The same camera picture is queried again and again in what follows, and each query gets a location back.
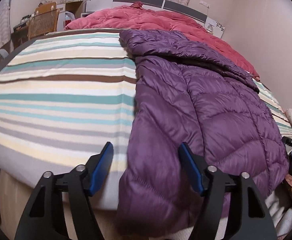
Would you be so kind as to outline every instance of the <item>silver screw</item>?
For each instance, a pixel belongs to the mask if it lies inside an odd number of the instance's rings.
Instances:
[[[213,165],[210,165],[210,166],[208,166],[208,170],[210,172],[216,172],[217,171],[217,168],[215,166],[213,166]]]
[[[249,173],[246,172],[246,171],[242,172],[242,177],[243,177],[244,179],[248,179],[248,178],[249,178]]]
[[[51,171],[46,171],[44,174],[43,174],[43,177],[48,179],[50,176],[52,175],[52,172]]]
[[[80,172],[82,172],[82,171],[84,171],[85,170],[85,165],[83,165],[83,164],[81,164],[81,165],[78,165],[77,167],[76,167],[76,171],[80,171]]]

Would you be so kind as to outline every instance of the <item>pink blanket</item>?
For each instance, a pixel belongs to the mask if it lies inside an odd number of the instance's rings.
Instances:
[[[138,30],[180,31],[191,41],[205,42],[233,61],[237,66],[258,77],[258,73],[242,55],[221,39],[209,34],[186,15],[170,11],[153,11],[141,7],[141,2],[94,12],[69,23],[65,30],[90,28],[127,28]]]

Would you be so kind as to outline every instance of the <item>wicker chair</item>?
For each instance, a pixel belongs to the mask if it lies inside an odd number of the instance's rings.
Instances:
[[[55,32],[60,9],[40,13],[32,17],[29,21],[28,40]]]

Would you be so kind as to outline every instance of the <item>striped bed sheet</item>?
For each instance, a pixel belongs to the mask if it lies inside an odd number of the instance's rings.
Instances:
[[[114,157],[94,208],[116,210],[134,120],[135,63],[119,31],[36,40],[0,72],[0,168],[34,187],[43,172]]]

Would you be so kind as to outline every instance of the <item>wall socket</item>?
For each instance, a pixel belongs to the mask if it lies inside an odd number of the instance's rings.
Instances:
[[[210,7],[210,4],[209,4],[209,3],[206,3],[206,2],[204,2],[204,1],[202,1],[202,0],[199,1],[199,4],[202,4],[202,5],[204,5],[204,6],[207,7],[207,8]]]

